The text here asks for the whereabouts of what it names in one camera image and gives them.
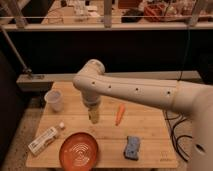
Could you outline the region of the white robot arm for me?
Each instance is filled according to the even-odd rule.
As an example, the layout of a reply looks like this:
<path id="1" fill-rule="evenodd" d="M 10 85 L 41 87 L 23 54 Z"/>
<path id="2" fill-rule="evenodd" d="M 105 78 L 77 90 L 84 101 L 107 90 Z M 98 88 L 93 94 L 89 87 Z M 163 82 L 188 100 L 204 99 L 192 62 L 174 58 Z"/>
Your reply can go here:
<path id="1" fill-rule="evenodd" d="M 213 171 L 213 86 L 177 80 L 108 77 L 104 65 L 89 60 L 73 85 L 89 107 L 110 96 L 190 116 L 193 121 L 191 158 L 187 171 Z"/>

